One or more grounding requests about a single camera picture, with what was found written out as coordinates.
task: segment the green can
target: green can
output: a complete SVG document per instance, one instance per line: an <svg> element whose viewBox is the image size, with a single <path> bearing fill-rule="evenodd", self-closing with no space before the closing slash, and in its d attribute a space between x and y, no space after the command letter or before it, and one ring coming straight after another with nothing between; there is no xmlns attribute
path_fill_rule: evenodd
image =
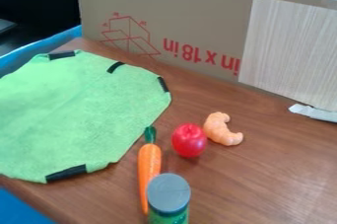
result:
<svg viewBox="0 0 337 224"><path fill-rule="evenodd" d="M153 178L148 185L149 224L188 224L188 182L172 173Z"/></svg>

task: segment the green cloth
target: green cloth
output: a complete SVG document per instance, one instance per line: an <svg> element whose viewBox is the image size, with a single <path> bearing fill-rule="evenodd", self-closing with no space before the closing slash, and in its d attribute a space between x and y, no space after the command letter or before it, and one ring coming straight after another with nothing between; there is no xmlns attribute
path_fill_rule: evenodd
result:
<svg viewBox="0 0 337 224"><path fill-rule="evenodd" d="M40 54L0 79L0 174L46 183L72 167L117 162L169 106L159 76L76 50Z"/></svg>

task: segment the red tomato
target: red tomato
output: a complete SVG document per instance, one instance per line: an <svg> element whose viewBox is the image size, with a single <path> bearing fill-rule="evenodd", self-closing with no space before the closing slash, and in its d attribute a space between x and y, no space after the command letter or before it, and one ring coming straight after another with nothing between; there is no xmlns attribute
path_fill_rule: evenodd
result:
<svg viewBox="0 0 337 224"><path fill-rule="evenodd" d="M206 147L207 137L201 127L193 123L180 125L172 135L173 149L183 157L199 156Z"/></svg>

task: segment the table surface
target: table surface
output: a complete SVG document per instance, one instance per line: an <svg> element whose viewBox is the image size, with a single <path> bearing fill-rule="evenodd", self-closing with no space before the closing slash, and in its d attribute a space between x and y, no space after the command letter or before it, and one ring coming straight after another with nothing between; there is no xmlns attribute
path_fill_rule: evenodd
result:
<svg viewBox="0 0 337 224"><path fill-rule="evenodd" d="M82 38L58 50L83 49L162 75L172 94L155 122L163 172L192 188L190 223L336 223L337 127L288 112L294 103L134 56ZM197 159L178 157L170 135L180 123L202 124L210 112L231 115L230 129L244 142L209 141ZM38 185L0 177L0 185L60 223L145 223L137 184L138 140L118 164L89 175Z"/></svg>

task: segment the black fabric strip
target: black fabric strip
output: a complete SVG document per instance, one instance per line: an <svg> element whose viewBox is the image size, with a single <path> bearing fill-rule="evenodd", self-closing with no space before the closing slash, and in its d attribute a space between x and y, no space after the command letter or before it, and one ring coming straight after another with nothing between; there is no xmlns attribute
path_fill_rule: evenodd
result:
<svg viewBox="0 0 337 224"><path fill-rule="evenodd" d="M123 63L123 62L115 62L106 71L108 73L112 73L116 68L118 68L120 65L123 65L123 64L125 64L125 63Z"/></svg>
<svg viewBox="0 0 337 224"><path fill-rule="evenodd" d="M87 167L86 165L80 165L80 166L75 166L69 169L66 169L64 171L58 172L58 173L53 173L48 176L45 176L45 179L48 183L54 182L54 181L59 181L63 179L70 178L75 175L83 174L87 172Z"/></svg>
<svg viewBox="0 0 337 224"><path fill-rule="evenodd" d="M61 51L61 52L54 52L49 53L49 60L61 59L65 57L75 56L75 51Z"/></svg>
<svg viewBox="0 0 337 224"><path fill-rule="evenodd" d="M158 77L158 80L160 81L164 92L166 92L166 93L169 92L169 88L168 88L167 83L165 82L164 78Z"/></svg>

